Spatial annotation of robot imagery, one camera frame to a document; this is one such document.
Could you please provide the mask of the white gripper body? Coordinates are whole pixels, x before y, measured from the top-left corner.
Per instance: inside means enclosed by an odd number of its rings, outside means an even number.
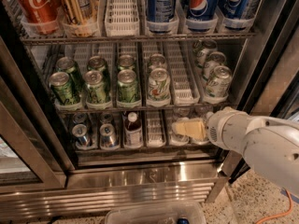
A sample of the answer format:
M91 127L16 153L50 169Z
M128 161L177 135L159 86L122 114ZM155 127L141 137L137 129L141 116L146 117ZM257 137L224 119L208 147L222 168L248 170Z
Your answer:
M250 117L247 113L223 109L206 114L206 129L209 141L225 150L243 151Z

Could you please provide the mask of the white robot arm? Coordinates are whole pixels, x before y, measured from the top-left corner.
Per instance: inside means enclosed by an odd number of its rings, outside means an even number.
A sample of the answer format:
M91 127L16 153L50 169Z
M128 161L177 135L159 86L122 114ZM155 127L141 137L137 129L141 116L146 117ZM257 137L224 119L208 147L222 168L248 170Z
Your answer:
M240 154L257 174L299 195L298 122L225 107L205 119L178 120L172 131L195 139L206 136L213 145Z

